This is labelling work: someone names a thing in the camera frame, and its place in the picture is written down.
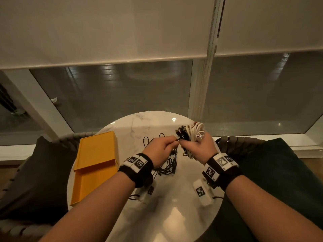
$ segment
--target forearm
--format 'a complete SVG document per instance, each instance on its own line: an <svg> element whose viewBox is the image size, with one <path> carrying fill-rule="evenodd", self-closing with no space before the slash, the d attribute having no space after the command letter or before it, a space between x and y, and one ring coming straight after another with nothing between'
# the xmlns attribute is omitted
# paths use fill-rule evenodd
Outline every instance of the forearm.
<svg viewBox="0 0 323 242"><path fill-rule="evenodd" d="M247 177L235 178L226 194L261 241L323 241L323 231Z"/></svg>
<svg viewBox="0 0 323 242"><path fill-rule="evenodd" d="M117 172L70 210L41 241L105 241L135 183Z"/></svg>

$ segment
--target black cushion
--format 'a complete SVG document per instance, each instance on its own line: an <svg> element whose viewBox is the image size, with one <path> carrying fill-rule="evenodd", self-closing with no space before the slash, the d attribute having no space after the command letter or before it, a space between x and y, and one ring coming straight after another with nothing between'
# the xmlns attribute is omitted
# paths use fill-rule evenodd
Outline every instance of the black cushion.
<svg viewBox="0 0 323 242"><path fill-rule="evenodd" d="M76 155L38 138L32 156L0 200L0 219L50 224L61 219L68 211L67 181Z"/></svg>
<svg viewBox="0 0 323 242"><path fill-rule="evenodd" d="M323 183L281 138L258 146L239 166L254 183L323 229ZM214 239L256 241L227 196L200 241Z"/></svg>

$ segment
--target left hand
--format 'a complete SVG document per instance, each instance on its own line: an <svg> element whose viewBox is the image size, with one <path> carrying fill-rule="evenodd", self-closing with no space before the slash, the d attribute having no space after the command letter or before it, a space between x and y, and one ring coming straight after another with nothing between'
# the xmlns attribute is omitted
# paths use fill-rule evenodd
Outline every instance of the left hand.
<svg viewBox="0 0 323 242"><path fill-rule="evenodd" d="M175 136L154 138L143 150L143 154L147 155L154 168L161 167L168 159L171 151L177 149L179 142Z"/></svg>

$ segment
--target glass pane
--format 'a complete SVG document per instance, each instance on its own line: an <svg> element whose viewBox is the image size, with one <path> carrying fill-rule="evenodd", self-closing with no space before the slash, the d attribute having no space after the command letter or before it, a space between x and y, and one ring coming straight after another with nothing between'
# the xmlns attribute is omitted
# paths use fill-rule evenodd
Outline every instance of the glass pane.
<svg viewBox="0 0 323 242"><path fill-rule="evenodd" d="M305 133L321 102L323 52L217 57L203 122L214 136Z"/></svg>
<svg viewBox="0 0 323 242"><path fill-rule="evenodd" d="M74 132L142 111L188 113L192 60L30 71Z"/></svg>
<svg viewBox="0 0 323 242"><path fill-rule="evenodd" d="M44 133L15 98L12 84L0 71L0 146L35 144Z"/></svg>

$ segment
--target wristband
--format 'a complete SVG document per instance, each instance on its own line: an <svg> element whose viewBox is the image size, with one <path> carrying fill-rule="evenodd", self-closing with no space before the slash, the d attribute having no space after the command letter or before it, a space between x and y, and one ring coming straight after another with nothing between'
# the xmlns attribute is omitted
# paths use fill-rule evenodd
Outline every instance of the wristband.
<svg viewBox="0 0 323 242"><path fill-rule="evenodd" d="M151 179L153 168L151 159L147 155L139 153L126 159L118 171L125 173L136 184L136 188L141 188L147 180Z"/></svg>
<svg viewBox="0 0 323 242"><path fill-rule="evenodd" d="M207 161L202 174L212 188L220 187L225 191L229 183L242 175L242 172L230 156L226 153L219 153Z"/></svg>

